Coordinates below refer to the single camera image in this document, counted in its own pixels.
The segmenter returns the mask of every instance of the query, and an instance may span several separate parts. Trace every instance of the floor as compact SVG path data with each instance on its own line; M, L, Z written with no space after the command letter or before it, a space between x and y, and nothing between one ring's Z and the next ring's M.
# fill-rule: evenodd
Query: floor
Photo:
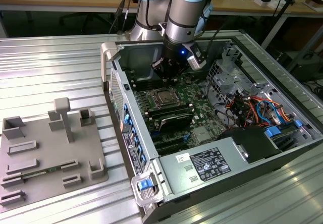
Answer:
M80 35L85 16L72 17L64 20L64 25L60 24L60 17L71 13L61 12L31 12L33 21L28 22L27 15L21 11L5 11L3 12L4 24L9 37L31 37L31 36L65 36ZM110 20L113 15L100 14L104 19ZM227 20L226 16L213 16L210 20L207 30L218 29L219 23ZM128 16L125 30L130 30L135 21L135 15ZM122 28L123 18L119 21L119 30ZM252 17L230 17L230 22L224 29L244 29L256 41L263 37L264 27L266 25L263 20ZM90 21L83 34L107 34L110 26L103 22L93 19Z

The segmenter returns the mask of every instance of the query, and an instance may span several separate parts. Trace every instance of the aluminum extrusion table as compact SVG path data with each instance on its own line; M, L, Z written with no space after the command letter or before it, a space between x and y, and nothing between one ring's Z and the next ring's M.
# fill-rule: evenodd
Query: aluminum extrusion table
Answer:
M299 100L323 121L323 105L248 35L236 36L261 59ZM20 115L24 121L46 117L52 100L68 97L71 111L95 113L109 179L0 214L1 223L141 223L124 161L101 89L100 45L124 40L115 35L15 38L0 41L0 119ZM261 82L262 75L246 71ZM161 223L322 223L323 145L280 170L195 205Z

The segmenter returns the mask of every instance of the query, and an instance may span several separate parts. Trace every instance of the gray plastic handle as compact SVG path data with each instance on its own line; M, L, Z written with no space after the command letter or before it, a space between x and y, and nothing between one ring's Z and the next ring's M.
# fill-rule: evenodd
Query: gray plastic handle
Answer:
M143 180L146 180L149 178L151 179L152 177L153 177L153 173L147 171L147 172L144 172L141 175L135 176L131 179L131 187L132 187L133 193L135 194L136 202L140 207L144 207L149 204L154 204L154 203L160 202L164 198L161 188L159 188L158 191L155 193L155 195L153 195L152 197L149 197L146 199L142 198L141 192L139 191L137 185L140 181L143 181Z

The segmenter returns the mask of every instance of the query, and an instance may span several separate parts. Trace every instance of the motherboard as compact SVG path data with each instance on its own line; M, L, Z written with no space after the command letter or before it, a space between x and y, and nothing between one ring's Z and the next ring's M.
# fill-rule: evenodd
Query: motherboard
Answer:
M134 91L161 156L215 141L226 130L201 88L194 77L182 76L167 88Z

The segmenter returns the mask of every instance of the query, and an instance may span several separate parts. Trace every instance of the wooden desk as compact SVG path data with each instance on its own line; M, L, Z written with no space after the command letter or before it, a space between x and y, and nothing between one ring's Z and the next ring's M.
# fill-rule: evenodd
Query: wooden desk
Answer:
M64 12L115 12L121 0L0 0L0 11L64 11ZM285 20L290 17L323 17L302 2L286 10L263 43L266 47L276 35ZM212 0L213 15L272 16L273 10L260 7L253 0ZM130 3L130 12L135 13L137 4Z

